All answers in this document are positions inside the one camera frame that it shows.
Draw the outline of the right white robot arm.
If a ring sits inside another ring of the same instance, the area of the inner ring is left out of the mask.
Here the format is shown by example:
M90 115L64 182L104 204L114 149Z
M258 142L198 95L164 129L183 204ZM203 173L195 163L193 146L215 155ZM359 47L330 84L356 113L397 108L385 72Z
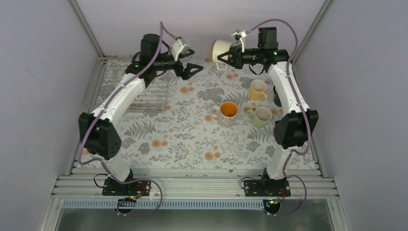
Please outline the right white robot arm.
M247 48L245 40L250 30L232 34L235 42L215 40L211 59L216 65L223 64L236 69L244 65L260 64L273 83L274 102L282 108L283 117L275 122L274 138L279 145L272 163L265 168L260 188L267 196L289 186L286 168L293 154L305 155L310 150L311 135L319 114L310 109L293 76L292 56L279 49L275 27L258 28L257 47Z

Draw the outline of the light green cup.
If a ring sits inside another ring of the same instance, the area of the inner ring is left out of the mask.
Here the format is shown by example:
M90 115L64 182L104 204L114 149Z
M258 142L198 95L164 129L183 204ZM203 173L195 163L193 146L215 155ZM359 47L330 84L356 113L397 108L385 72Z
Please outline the light green cup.
M255 128L265 127L273 116L271 110L264 106L260 106L255 110L248 109L246 114Z

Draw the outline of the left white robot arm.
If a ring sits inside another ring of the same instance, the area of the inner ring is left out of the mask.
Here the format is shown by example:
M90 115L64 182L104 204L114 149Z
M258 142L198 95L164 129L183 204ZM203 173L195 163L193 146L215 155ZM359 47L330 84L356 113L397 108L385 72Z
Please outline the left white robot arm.
M173 45L169 46L160 35L144 35L140 51L132 57L113 92L91 113L79 116L81 143L77 162L81 165L100 162L108 177L116 181L115 189L122 195L131 193L134 188L132 171L118 155L121 138L116 126L134 99L159 76L159 72L172 70L183 80L200 72L203 69L201 65L184 65L181 62L182 58L194 53L188 41L182 37L175 38Z

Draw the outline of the dark teal mug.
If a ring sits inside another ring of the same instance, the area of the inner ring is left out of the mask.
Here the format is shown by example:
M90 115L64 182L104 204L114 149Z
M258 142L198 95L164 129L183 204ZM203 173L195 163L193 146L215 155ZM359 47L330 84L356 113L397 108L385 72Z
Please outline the dark teal mug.
M282 107L282 104L281 104L281 101L280 101L280 98L279 98L279 95L278 95L278 92L277 92L277 90L276 90L276 87L274 86L273 87L273 92L274 92L274 103L278 106L278 107Z

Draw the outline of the yellow mug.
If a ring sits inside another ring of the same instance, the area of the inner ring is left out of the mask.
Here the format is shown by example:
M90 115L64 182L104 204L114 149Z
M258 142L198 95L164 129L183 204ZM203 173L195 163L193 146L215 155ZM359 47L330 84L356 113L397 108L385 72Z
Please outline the yellow mug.
M268 99L266 94L267 84L260 79L255 79L251 82L249 88L249 98L253 101L265 101Z

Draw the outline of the beige brown mug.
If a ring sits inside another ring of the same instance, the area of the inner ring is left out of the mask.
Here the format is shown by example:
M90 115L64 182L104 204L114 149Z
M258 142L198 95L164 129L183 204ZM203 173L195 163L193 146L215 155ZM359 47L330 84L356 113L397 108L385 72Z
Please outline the beige brown mug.
M220 61L217 57L227 51L232 46L231 41L225 41L221 39L214 40L210 46L210 60L216 65L217 70L226 70L228 65Z

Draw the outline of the white patterned cup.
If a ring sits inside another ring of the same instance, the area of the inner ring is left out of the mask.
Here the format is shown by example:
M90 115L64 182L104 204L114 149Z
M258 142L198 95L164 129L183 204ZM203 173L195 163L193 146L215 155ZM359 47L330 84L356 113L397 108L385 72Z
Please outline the white patterned cup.
M214 105L211 108L211 116L218 120L218 124L223 127L231 127L234 124L239 108L233 102L223 102L220 106Z

